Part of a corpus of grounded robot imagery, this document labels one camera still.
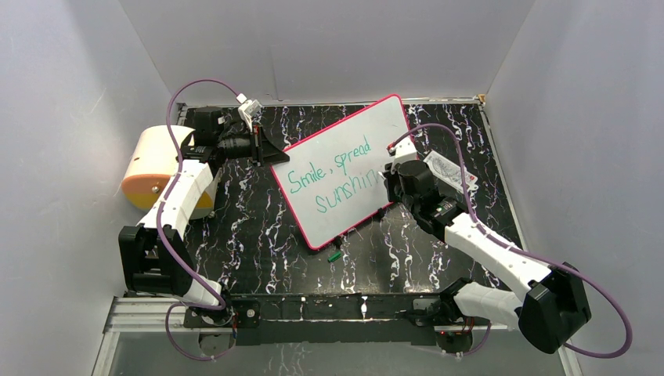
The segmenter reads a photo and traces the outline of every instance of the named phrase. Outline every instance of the red whiteboard frame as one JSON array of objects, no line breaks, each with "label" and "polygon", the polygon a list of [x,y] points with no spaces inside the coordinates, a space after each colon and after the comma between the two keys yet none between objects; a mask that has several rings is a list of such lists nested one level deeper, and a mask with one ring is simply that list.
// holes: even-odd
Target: red whiteboard frame
[{"label": "red whiteboard frame", "polygon": [[[341,119],[341,120],[335,122],[334,124],[332,124],[332,125],[330,125],[330,126],[328,126],[328,127],[325,127],[325,128],[323,128],[323,129],[319,130],[318,132],[316,132],[316,133],[310,135],[309,137],[306,137],[306,138],[304,138],[304,139],[301,139],[301,140],[297,141],[296,143],[294,143],[293,145],[287,146],[286,148],[283,149],[283,151],[285,152],[285,151],[288,151],[288,150],[290,150],[290,149],[293,149],[294,147],[296,147],[296,146],[298,146],[298,145],[301,145],[301,144],[305,143],[306,141],[308,141],[308,140],[310,140],[310,139],[313,139],[314,137],[320,135],[321,133],[323,133],[323,132],[325,132],[325,131],[329,131],[330,129],[336,127],[337,125],[343,123],[344,121],[347,121],[348,119],[353,118],[353,117],[355,117],[355,116],[361,114],[362,112],[364,112],[364,111],[366,111],[366,110],[369,110],[371,107],[376,106],[376,105],[378,105],[379,103],[382,103],[382,102],[384,102],[385,100],[388,100],[388,99],[390,99],[390,98],[394,98],[394,97],[396,97],[396,98],[399,99],[399,103],[401,103],[401,110],[403,111],[403,119],[406,121],[406,127],[407,127],[408,129],[410,129],[410,123],[408,122],[408,116],[406,116],[406,110],[404,110],[404,108],[403,108],[403,101],[402,101],[401,97],[400,97],[399,95],[397,95],[397,94],[391,94],[391,95],[389,95],[389,96],[384,97],[383,99],[379,99],[377,102],[372,103],[372,104],[370,104],[370,105],[367,106],[367,107],[364,107],[362,110],[359,110],[359,111],[357,111],[357,112],[355,112],[355,113],[353,113],[353,114],[350,114],[350,115],[348,115],[347,117],[344,117],[343,119]],[[311,248],[313,251],[318,251],[318,250],[320,250],[321,248],[324,248],[324,247],[327,246],[329,243],[331,243],[332,240],[334,240],[335,237],[338,237],[339,235],[342,235],[342,234],[344,234],[344,233],[347,233],[350,229],[352,229],[352,228],[354,228],[354,227],[357,227],[360,223],[366,221],[367,219],[373,217],[376,213],[378,213],[378,210],[374,211],[373,213],[371,213],[370,215],[368,215],[368,216],[365,217],[364,219],[362,219],[362,220],[360,220],[359,222],[357,222],[355,225],[350,226],[350,227],[347,228],[346,230],[341,231],[341,233],[337,234],[337,235],[336,235],[335,237],[333,237],[332,239],[329,239],[327,242],[321,244],[319,247],[314,248],[314,247],[312,247],[312,245],[309,243],[309,239],[307,238],[306,233],[305,233],[304,231],[302,231],[302,225],[300,224],[300,220],[298,219],[298,216],[295,214],[295,211],[293,210],[293,207],[291,206],[291,202],[288,200],[288,196],[285,195],[285,194],[283,194],[283,186],[281,185],[281,181],[279,181],[279,178],[276,176],[276,173],[274,172],[274,167],[273,167],[273,166],[270,166],[270,171],[272,171],[272,176],[274,176],[274,179],[276,180],[276,184],[279,186],[279,191],[281,192],[281,195],[283,196],[283,198],[286,200],[286,204],[288,205],[288,209],[290,210],[290,213],[293,214],[293,217],[295,218],[295,222],[298,224],[298,227],[300,228],[300,231],[302,232],[302,236],[305,238],[305,241],[307,242],[307,246],[308,246],[309,248]],[[392,204],[392,202],[389,202],[387,205],[385,205],[385,206],[383,207],[383,209],[387,208],[387,207],[390,206],[391,204]]]}]

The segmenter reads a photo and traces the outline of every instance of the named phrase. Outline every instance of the green handwriting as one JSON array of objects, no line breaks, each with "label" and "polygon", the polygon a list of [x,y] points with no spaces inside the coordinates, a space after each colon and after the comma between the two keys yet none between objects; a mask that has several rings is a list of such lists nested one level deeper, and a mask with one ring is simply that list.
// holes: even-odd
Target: green handwriting
[{"label": "green handwriting", "polygon": [[373,169],[362,176],[349,176],[346,183],[334,188],[331,196],[316,196],[316,205],[318,205],[316,210],[327,213],[341,202],[353,198],[358,191],[370,188],[374,184],[378,184],[378,174]]},{"label": "green handwriting", "polygon": [[344,169],[344,175],[348,175],[346,174],[346,162],[351,163],[353,157],[357,159],[360,155],[367,155],[370,151],[371,146],[369,145],[369,141],[366,140],[366,136],[364,136],[363,145],[360,145],[347,153],[338,154],[334,157],[334,161],[337,163],[337,167]]},{"label": "green handwriting", "polygon": [[326,173],[323,172],[322,168],[313,167],[312,162],[309,162],[309,165],[312,168],[311,171],[305,173],[303,176],[300,176],[299,178],[293,179],[293,177],[291,176],[295,174],[295,171],[288,172],[288,181],[290,182],[290,184],[297,186],[297,189],[290,188],[291,193],[297,193],[302,188],[306,188],[307,185],[311,185],[325,177]]}]

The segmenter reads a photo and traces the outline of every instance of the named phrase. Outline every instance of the whiteboard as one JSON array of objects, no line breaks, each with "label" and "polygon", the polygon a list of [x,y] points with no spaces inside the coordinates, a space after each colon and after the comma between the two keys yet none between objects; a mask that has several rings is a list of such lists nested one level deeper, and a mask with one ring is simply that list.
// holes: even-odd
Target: whiteboard
[{"label": "whiteboard", "polygon": [[290,162],[272,173],[311,249],[390,204],[379,172],[392,161],[387,145],[408,129],[393,94],[284,150]]}]

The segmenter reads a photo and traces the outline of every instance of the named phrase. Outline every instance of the enclosure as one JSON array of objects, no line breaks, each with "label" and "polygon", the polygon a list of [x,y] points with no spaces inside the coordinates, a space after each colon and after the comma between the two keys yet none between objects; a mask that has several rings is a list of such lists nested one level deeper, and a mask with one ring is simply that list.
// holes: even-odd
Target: enclosure
[{"label": "enclosure", "polygon": [[[661,2],[26,0],[3,2],[0,14],[2,374],[661,374]],[[615,360],[548,356],[498,327],[460,362],[408,341],[306,338],[239,347],[214,363],[179,356],[163,333],[162,304],[121,298],[117,235],[143,214],[119,186],[141,132],[164,124],[181,85],[207,77],[260,100],[278,146],[392,93],[411,124],[468,124],[469,169],[485,183],[478,215],[607,288],[632,321],[632,349]],[[178,102],[174,121],[235,103],[212,84]],[[416,138],[421,155],[449,149],[442,134],[426,136]],[[218,203],[223,216],[192,222],[188,236],[209,267],[199,273],[227,278],[231,292],[427,294],[462,276],[491,282],[401,209],[349,233],[338,269],[283,233],[270,244],[266,228],[278,215],[291,226],[290,213],[277,207],[268,172],[234,166],[225,170],[234,201]],[[229,230],[234,223],[241,232]],[[394,250],[375,245],[385,237]],[[586,291],[593,319],[572,341],[613,351],[622,324]],[[198,331],[176,331],[197,347]]]}]

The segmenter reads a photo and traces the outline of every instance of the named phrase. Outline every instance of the white wall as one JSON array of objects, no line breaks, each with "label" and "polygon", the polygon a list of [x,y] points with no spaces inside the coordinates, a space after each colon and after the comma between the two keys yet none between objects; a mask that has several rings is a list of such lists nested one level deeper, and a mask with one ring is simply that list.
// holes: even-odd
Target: white wall
[{"label": "white wall", "polygon": [[0,374],[87,375],[139,218],[119,183],[168,91],[116,0],[0,14]]},{"label": "white wall", "polygon": [[[264,103],[486,93],[534,0],[120,0],[174,92]],[[189,104],[233,103],[218,85]]]},{"label": "white wall", "polygon": [[[607,287],[634,325],[585,374],[662,374],[664,3],[538,0],[493,82],[489,120],[525,239]],[[591,294],[583,348],[617,349]]]}]

